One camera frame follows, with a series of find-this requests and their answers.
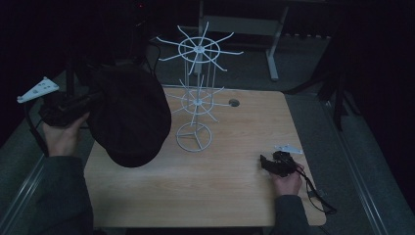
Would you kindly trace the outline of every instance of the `small white object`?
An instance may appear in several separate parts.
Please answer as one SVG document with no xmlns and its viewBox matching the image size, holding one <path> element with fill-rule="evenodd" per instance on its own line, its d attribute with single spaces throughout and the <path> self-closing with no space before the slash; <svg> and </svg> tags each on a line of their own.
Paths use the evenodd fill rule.
<svg viewBox="0 0 415 235">
<path fill-rule="evenodd" d="M 59 85 L 44 76 L 43 80 L 37 83 L 37 85 L 33 86 L 33 88 L 27 91 L 24 95 L 18 96 L 18 103 L 21 104 L 57 90 L 59 90 Z"/>
<path fill-rule="evenodd" d="M 293 147 L 289 144 L 286 145 L 276 145 L 275 146 L 276 150 L 282 151 L 282 152 L 286 152 L 286 153 L 292 153 L 292 154 L 302 154 L 302 150 Z"/>
</svg>

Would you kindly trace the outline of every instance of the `wire spoke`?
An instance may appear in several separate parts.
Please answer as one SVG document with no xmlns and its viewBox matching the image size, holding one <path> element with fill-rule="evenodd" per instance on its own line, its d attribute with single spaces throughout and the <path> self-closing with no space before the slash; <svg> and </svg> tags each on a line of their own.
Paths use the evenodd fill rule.
<svg viewBox="0 0 415 235">
<path fill-rule="evenodd" d="M 226 105 L 226 104 L 217 104 L 217 103 L 214 103 L 214 104 L 215 104 L 215 106 L 225 106 L 225 107 L 230 106 L 230 105 Z"/>
<path fill-rule="evenodd" d="M 174 59 L 174 58 L 177 58 L 177 57 L 181 57 L 181 56 L 184 56 L 184 55 L 187 55 L 187 54 L 193 53 L 193 52 L 194 52 L 194 51 L 188 51 L 188 52 L 181 53 L 181 54 L 178 54 L 178 55 L 175 55 L 175 56 L 169 57 L 169 58 L 159 59 L 159 60 L 161 60 L 161 61 L 169 61 L 169 60 L 171 60 L 171 59 Z"/>
<path fill-rule="evenodd" d="M 158 39 L 160 42 L 164 42 L 164 43 L 168 43 L 168 44 L 172 44 L 172 45 L 176 45 L 176 46 L 180 46 L 180 45 L 182 45 L 182 44 L 179 44 L 179 43 L 177 43 L 177 42 L 171 42 L 171 41 L 162 40 L 162 39 L 161 39 L 161 38 L 159 38 L 159 37 L 156 37 L 156 39 Z"/>
<path fill-rule="evenodd" d="M 213 95 L 216 94 L 216 93 L 218 93 L 218 92 L 221 92 L 223 89 L 225 89 L 224 86 L 222 86 L 222 88 L 218 89 L 217 91 L 213 92 Z"/>
<path fill-rule="evenodd" d="M 193 116 L 192 116 L 192 121 L 191 121 L 191 123 L 195 123 L 195 122 L 194 122 L 194 120 L 195 120 L 195 117 L 196 117 L 196 113 L 197 113 L 197 111 L 198 111 L 198 106 L 195 106 L 195 111 L 193 111 Z"/>
<path fill-rule="evenodd" d="M 216 122 L 219 122 L 204 106 L 201 106 L 202 109 L 205 110 L 205 112 Z"/>
<path fill-rule="evenodd" d="M 201 81 L 201 84 L 200 84 L 200 86 L 198 87 L 198 97 L 199 97 L 199 99 L 201 99 L 201 91 L 202 91 L 202 86 L 204 85 L 204 79 L 205 79 L 205 76 L 203 75 L 203 76 L 202 76 L 202 81 Z"/>
<path fill-rule="evenodd" d="M 210 49 L 205 49 L 205 51 L 215 52 L 217 54 L 224 53 L 224 54 L 236 55 L 236 56 L 244 54 L 244 52 L 228 52 L 228 51 L 218 51 L 218 50 L 210 50 Z"/>
<path fill-rule="evenodd" d="M 205 27 L 205 31 L 204 31 L 204 35 L 201 38 L 201 41 L 199 42 L 199 46 L 202 45 L 202 42 L 205 40 L 205 35 L 207 34 L 208 31 L 208 22 L 207 22 L 207 26 Z"/>
<path fill-rule="evenodd" d="M 196 141 L 198 142 L 199 148 L 200 148 L 200 149 L 203 149 L 203 147 L 204 147 L 204 146 L 202 146 L 202 143 L 201 143 L 201 141 L 199 140 L 199 136 L 198 136 L 198 135 L 195 135 L 195 138 L 196 138 Z"/>
<path fill-rule="evenodd" d="M 186 89 L 186 92 L 188 92 L 188 94 L 190 94 L 190 95 L 192 96 L 192 98 L 193 98 L 194 100 L 196 100 L 195 96 L 193 96 L 193 94 L 192 94 L 191 90 L 189 89 L 189 87 L 186 87 L 186 86 L 183 84 L 183 81 L 182 81 L 181 79 L 179 79 L 179 81 L 180 81 L 180 83 L 182 84 L 182 86 Z"/>
<path fill-rule="evenodd" d="M 220 65 L 217 64 L 214 60 L 212 60 L 205 52 L 204 55 L 212 62 L 214 63 L 218 68 L 220 68 L 222 71 L 227 71 L 226 69 L 222 68 Z"/>
<path fill-rule="evenodd" d="M 188 136 L 188 135 L 195 135 L 195 132 L 186 132 L 183 134 L 177 134 L 177 136 Z"/>
<path fill-rule="evenodd" d="M 181 47 L 186 47 L 186 48 L 189 48 L 189 49 L 195 49 L 195 47 L 193 47 L 193 46 L 188 46 L 188 45 L 186 45 L 186 44 L 183 44 L 183 42 L 181 42 L 180 43 L 180 45 L 179 46 L 181 46 Z"/>
<path fill-rule="evenodd" d="M 178 110 L 176 110 L 176 111 L 173 111 L 173 112 L 171 112 L 172 114 L 175 114 L 175 113 L 177 113 L 177 112 L 179 112 L 179 111 L 182 111 L 182 110 L 184 110 L 185 108 L 184 107 L 182 107 L 182 108 L 180 108 L 180 109 L 178 109 Z"/>
<path fill-rule="evenodd" d="M 209 98 L 210 94 L 207 94 L 204 96 L 204 98 L 201 98 L 201 101 L 203 101 L 205 98 Z"/>
<path fill-rule="evenodd" d="M 195 42 L 193 42 L 193 40 L 192 40 L 192 38 L 191 37 L 189 37 L 189 35 L 187 35 L 187 33 L 186 32 L 184 32 L 182 29 L 181 29 L 181 27 L 180 26 L 178 26 L 177 27 L 186 37 L 187 37 L 187 39 L 189 39 L 189 41 L 196 47 L 197 45 L 195 44 Z"/>
<path fill-rule="evenodd" d="M 168 96 L 168 97 L 172 97 L 172 98 L 176 98 L 176 99 L 184 100 L 184 99 L 183 99 L 183 97 L 173 96 L 173 95 L 170 95 L 170 94 L 165 94 L 165 95 L 166 95 L 166 96 Z"/>
<path fill-rule="evenodd" d="M 192 70 L 193 70 L 193 68 L 195 67 L 195 63 L 196 63 L 196 60 L 198 60 L 199 55 L 200 55 L 200 53 L 199 53 L 199 52 L 197 52 L 197 53 L 196 53 L 196 56 L 195 56 L 195 60 L 193 60 L 192 66 L 190 67 L 190 70 L 189 70 L 189 75 L 190 75 L 190 74 L 192 74 Z"/>
<path fill-rule="evenodd" d="M 218 42 L 224 41 L 226 39 L 228 39 L 229 37 L 231 37 L 234 33 L 232 32 L 231 34 L 229 34 L 228 36 L 223 37 L 222 39 L 219 39 L 217 41 L 211 42 L 210 44 L 206 45 L 205 47 L 211 46 L 213 44 L 217 44 Z"/>
</svg>

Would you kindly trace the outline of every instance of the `round hole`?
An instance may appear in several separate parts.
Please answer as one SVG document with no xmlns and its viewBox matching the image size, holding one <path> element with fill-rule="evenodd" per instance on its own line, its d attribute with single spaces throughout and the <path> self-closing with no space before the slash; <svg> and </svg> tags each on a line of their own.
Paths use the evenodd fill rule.
<svg viewBox="0 0 415 235">
<path fill-rule="evenodd" d="M 229 100 L 229 105 L 232 107 L 238 107 L 241 103 L 239 103 L 239 100 L 237 99 L 230 99 Z"/>
</svg>

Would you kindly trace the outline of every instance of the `black cable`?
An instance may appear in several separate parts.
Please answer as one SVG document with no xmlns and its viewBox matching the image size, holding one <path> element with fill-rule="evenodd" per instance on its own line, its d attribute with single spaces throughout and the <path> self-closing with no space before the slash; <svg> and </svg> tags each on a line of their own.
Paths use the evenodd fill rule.
<svg viewBox="0 0 415 235">
<path fill-rule="evenodd" d="M 39 132 L 37 131 L 36 126 L 33 125 L 33 121 L 31 120 L 30 114 L 28 112 L 28 104 L 34 104 L 34 101 L 28 101 L 24 103 L 24 116 L 30 128 L 30 133 L 34 136 L 34 139 L 36 140 L 37 145 L 40 147 L 45 157 L 48 158 L 49 157 L 48 147 L 46 145 L 46 142 L 43 140 L 42 136 L 40 136 Z"/>
<path fill-rule="evenodd" d="M 307 188 L 307 195 L 308 195 L 308 199 L 310 200 L 311 204 L 313 204 L 313 203 L 311 201 L 311 197 L 310 197 L 309 192 L 308 192 L 308 185 L 310 186 L 311 191 L 314 193 L 314 195 L 317 198 L 317 200 L 320 201 L 321 204 L 323 204 L 324 206 L 326 206 L 327 208 L 329 208 L 329 210 L 328 211 L 324 211 L 324 210 L 321 210 L 321 209 L 317 208 L 314 204 L 313 205 L 317 209 L 319 209 L 321 212 L 324 212 L 325 214 L 335 214 L 337 212 L 337 209 L 335 209 L 334 207 L 332 207 L 323 198 L 321 198 L 321 196 L 317 193 L 317 190 L 315 190 L 314 185 L 312 184 L 311 180 L 306 176 L 305 172 L 304 171 L 301 172 L 298 169 L 296 169 L 296 172 L 298 172 L 304 178 L 304 180 L 305 180 L 305 183 L 306 183 L 305 186 Z"/>
<path fill-rule="evenodd" d="M 148 66 L 149 71 L 150 71 L 150 74 L 151 74 L 153 77 L 155 77 L 156 79 L 158 79 L 158 78 L 157 78 L 157 75 L 156 75 L 156 67 L 157 67 L 157 64 L 158 64 L 158 62 L 159 62 L 159 58 L 160 58 L 160 55 L 161 55 L 161 48 L 160 48 L 157 44 L 155 44 L 155 43 L 153 43 L 153 42 L 151 42 L 151 41 L 149 41 L 148 43 L 149 43 L 149 45 L 156 47 L 156 48 L 158 49 L 158 51 L 159 51 L 159 52 L 158 52 L 158 55 L 157 55 L 157 58 L 156 58 L 156 61 L 155 61 L 155 64 L 154 64 L 154 66 L 153 66 L 153 68 L 152 68 L 152 66 L 150 65 L 150 62 L 149 62 L 149 60 L 147 59 L 147 57 L 145 57 L 145 59 L 146 59 L 146 63 L 147 63 L 147 66 Z"/>
<path fill-rule="evenodd" d="M 323 226 L 318 226 L 325 234 L 330 235 L 330 233 L 323 227 Z"/>
<path fill-rule="evenodd" d="M 42 119 L 40 119 L 36 124 L 36 129 L 39 127 L 40 123 L 42 123 Z"/>
</svg>

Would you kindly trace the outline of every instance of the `person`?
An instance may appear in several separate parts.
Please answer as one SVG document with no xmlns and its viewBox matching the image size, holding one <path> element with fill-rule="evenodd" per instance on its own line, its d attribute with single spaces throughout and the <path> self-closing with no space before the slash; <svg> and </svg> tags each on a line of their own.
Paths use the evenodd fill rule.
<svg viewBox="0 0 415 235">
<path fill-rule="evenodd" d="M 28 234 L 93 234 L 93 212 L 81 158 L 74 156 L 82 116 L 66 128 L 43 123 L 49 158 L 43 165 L 39 198 Z"/>
<path fill-rule="evenodd" d="M 299 164 L 297 170 L 303 171 Z M 279 235 L 307 235 L 310 233 L 304 206 L 298 196 L 302 180 L 300 174 L 295 171 L 286 177 L 269 173 L 275 189 L 275 226 L 273 234 Z"/>
<path fill-rule="evenodd" d="M 79 127 L 88 114 L 66 128 L 43 123 L 49 158 L 45 159 L 43 177 L 38 185 L 30 235 L 93 234 L 93 212 L 83 176 L 81 158 L 75 157 Z M 275 227 L 273 234 L 308 234 L 309 226 L 298 196 L 302 181 L 294 172 L 286 177 L 270 173 L 275 188 Z"/>
</svg>

